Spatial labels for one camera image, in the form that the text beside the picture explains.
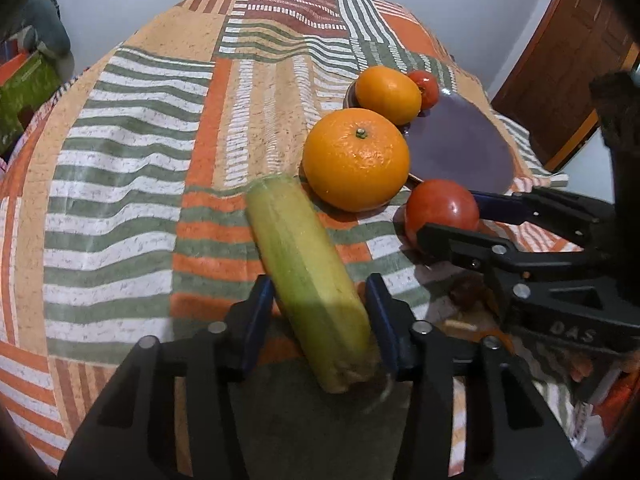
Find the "striped tablecloth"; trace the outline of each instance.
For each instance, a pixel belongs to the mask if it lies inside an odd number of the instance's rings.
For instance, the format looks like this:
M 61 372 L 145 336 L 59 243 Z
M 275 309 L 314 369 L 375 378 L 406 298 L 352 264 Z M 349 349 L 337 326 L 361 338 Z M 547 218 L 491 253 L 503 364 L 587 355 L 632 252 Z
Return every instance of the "striped tablecloth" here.
M 263 272 L 246 186 L 297 174 L 308 130 L 375 64 L 428 70 L 475 104 L 510 146 L 511 190 L 562 184 L 478 80 L 383 0 L 184 0 L 30 126 L 0 188 L 0 402 L 51 468 L 133 343 L 189 336 L 246 297 Z M 355 282 L 380 272 L 417 316 L 439 320 L 454 312 L 446 291 L 460 269 L 420 264 L 402 234 L 407 197 L 362 215 L 317 206 Z M 572 249 L 528 224 L 485 228 L 526 250 Z M 390 478 L 407 387 L 322 394 L 277 318 L 261 363 L 233 395 L 252 478 Z M 543 390 L 571 430 L 564 390 Z M 457 383 L 452 471 L 463 395 Z

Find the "green vegetable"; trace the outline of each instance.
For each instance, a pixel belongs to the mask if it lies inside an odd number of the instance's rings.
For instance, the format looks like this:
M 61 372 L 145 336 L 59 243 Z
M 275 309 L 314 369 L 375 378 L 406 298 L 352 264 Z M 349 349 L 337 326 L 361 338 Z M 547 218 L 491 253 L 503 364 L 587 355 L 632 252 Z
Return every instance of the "green vegetable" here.
M 373 374 L 369 319 L 326 230 L 290 176 L 252 183 L 247 215 L 260 257 L 322 388 L 344 392 Z

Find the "tomato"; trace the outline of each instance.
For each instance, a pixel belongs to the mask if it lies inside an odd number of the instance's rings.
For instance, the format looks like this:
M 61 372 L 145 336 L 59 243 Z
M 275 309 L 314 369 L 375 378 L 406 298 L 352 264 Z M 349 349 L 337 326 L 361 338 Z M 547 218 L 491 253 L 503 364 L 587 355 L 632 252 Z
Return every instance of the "tomato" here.
M 422 94 L 422 106 L 420 110 L 428 110 L 438 102 L 440 89 L 438 81 L 433 74 L 425 70 L 413 70 L 407 74 L 409 79 L 418 85 Z
M 416 233 L 426 223 L 476 231 L 479 221 L 476 199 L 452 180 L 425 180 L 411 192 L 404 208 L 404 230 L 415 246 Z

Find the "cardboard box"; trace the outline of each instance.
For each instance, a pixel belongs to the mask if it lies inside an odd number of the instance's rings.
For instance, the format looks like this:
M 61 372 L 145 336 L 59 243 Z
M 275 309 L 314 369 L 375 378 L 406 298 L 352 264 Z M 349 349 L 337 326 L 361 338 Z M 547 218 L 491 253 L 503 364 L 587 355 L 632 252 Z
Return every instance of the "cardboard box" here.
M 2 71 L 0 78 L 0 153 L 20 137 L 34 113 L 61 84 L 41 53 L 21 61 L 10 72 Z

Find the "plate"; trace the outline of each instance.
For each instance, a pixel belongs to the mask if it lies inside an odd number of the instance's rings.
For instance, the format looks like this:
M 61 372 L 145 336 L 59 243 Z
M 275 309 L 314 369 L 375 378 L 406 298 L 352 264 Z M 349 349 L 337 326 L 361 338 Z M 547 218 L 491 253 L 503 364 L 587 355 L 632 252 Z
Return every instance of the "plate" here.
M 359 108 L 352 83 L 344 108 Z M 513 182 L 509 145 L 494 124 L 456 92 L 440 90 L 438 103 L 401 126 L 411 154 L 410 177 L 453 180 L 473 191 L 504 193 Z

